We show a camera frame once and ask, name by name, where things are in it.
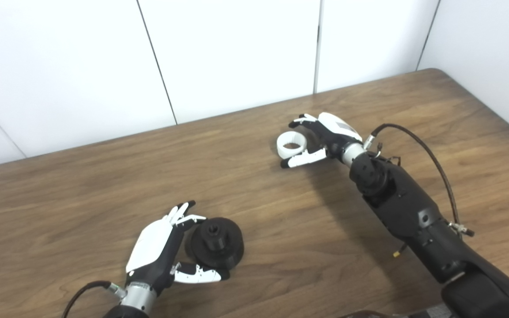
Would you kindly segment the black and white left hand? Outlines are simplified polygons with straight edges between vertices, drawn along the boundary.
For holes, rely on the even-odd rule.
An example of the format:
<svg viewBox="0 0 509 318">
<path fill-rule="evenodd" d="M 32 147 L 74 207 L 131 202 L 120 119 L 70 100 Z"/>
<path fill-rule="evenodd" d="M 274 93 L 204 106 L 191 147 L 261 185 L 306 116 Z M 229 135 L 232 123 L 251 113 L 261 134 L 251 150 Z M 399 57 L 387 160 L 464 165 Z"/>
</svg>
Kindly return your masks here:
<svg viewBox="0 0 509 318">
<path fill-rule="evenodd" d="M 126 286 L 147 284 L 159 296 L 174 282 L 204 284 L 230 278 L 226 269 L 176 261 L 185 232 L 207 220 L 204 216 L 188 215 L 195 204 L 195 201 L 180 203 L 167 215 L 144 227 L 125 268 Z"/>
</svg>

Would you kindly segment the black and white right hand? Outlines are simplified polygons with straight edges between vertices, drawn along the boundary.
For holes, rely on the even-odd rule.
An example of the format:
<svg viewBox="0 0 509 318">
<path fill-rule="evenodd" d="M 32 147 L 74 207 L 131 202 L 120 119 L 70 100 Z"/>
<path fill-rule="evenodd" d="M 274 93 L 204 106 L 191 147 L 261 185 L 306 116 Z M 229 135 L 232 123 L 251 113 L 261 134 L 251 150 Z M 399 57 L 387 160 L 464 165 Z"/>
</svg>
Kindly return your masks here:
<svg viewBox="0 0 509 318">
<path fill-rule="evenodd" d="M 319 143 L 307 147 L 299 154 L 291 155 L 280 162 L 280 167 L 289 169 L 326 158 L 338 159 L 348 167 L 357 157 L 365 153 L 361 136 L 345 121 L 330 113 L 322 112 L 318 117 L 301 114 L 289 123 L 289 128 L 302 126 L 313 132 Z"/>
</svg>

